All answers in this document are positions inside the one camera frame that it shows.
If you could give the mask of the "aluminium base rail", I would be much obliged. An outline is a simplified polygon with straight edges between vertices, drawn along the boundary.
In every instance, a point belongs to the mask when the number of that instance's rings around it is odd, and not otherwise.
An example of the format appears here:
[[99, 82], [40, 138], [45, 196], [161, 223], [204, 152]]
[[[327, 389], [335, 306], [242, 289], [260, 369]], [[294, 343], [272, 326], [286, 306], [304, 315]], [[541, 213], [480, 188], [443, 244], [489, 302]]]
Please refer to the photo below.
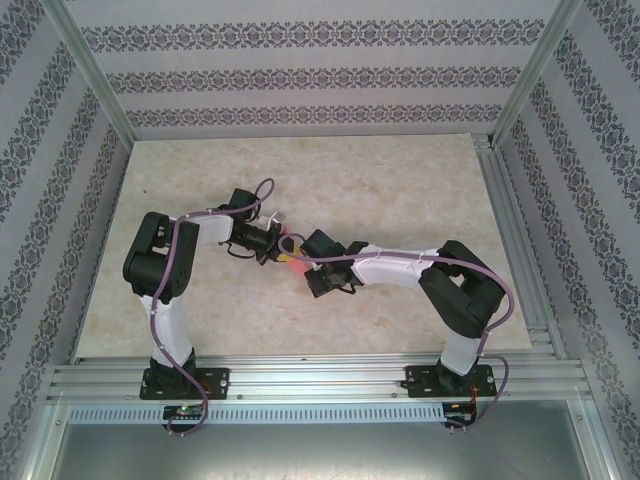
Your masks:
[[[227, 368], [230, 403], [405, 402], [401, 388], [409, 365], [427, 365], [434, 354], [311, 356], [201, 356], [202, 367]], [[562, 360], [548, 350], [506, 352], [508, 366], [489, 360], [505, 401], [591, 400], [593, 389], [579, 360]], [[142, 357], [96, 357], [54, 369], [48, 402], [134, 404], [139, 402]]]

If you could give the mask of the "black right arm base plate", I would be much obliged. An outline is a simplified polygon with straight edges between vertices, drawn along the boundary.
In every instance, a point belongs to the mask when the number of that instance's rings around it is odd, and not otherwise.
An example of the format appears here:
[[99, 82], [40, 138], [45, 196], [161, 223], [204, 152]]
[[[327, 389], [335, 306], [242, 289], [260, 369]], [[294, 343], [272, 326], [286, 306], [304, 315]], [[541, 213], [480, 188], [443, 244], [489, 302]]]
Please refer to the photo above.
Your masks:
[[413, 365], [405, 368], [406, 378], [401, 382], [410, 398], [494, 397], [497, 387], [489, 365], [474, 365], [460, 376], [440, 364]]

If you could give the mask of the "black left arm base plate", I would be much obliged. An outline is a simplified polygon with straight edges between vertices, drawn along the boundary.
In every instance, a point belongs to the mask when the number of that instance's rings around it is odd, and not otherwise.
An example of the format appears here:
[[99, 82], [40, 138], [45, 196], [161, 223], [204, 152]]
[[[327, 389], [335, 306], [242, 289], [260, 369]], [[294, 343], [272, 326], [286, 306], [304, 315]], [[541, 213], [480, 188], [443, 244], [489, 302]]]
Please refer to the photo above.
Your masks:
[[[197, 368], [191, 376], [205, 391], [209, 400], [226, 400], [230, 371], [226, 368]], [[198, 388], [175, 369], [167, 372], [144, 370], [139, 390], [142, 400], [197, 400]]]

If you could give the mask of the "aluminium side rail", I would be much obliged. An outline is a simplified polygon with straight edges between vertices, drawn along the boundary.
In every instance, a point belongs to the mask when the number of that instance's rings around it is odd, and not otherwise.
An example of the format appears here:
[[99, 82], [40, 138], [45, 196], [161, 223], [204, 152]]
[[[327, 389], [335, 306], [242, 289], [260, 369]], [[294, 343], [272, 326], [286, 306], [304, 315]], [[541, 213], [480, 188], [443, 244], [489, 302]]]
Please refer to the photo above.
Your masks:
[[535, 260], [519, 205], [500, 152], [487, 135], [471, 137], [505, 247], [524, 320], [533, 333], [544, 330], [556, 358], [568, 358]]

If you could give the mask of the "aluminium frame post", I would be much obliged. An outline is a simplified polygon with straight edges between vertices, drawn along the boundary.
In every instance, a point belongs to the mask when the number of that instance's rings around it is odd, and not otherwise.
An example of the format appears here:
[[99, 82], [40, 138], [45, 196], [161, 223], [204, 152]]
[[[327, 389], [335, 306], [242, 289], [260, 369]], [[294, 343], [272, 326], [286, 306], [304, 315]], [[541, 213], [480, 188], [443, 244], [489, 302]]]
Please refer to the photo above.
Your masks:
[[548, 23], [542, 31], [539, 41], [535, 45], [521, 75], [515, 83], [504, 108], [502, 109], [492, 133], [489, 135], [493, 149], [499, 147], [508, 136], [512, 124], [547, 63], [553, 56], [565, 30], [573, 20], [583, 0], [559, 0]]
[[116, 130], [124, 148], [131, 153], [137, 141], [134, 128], [65, 0], [39, 1]]

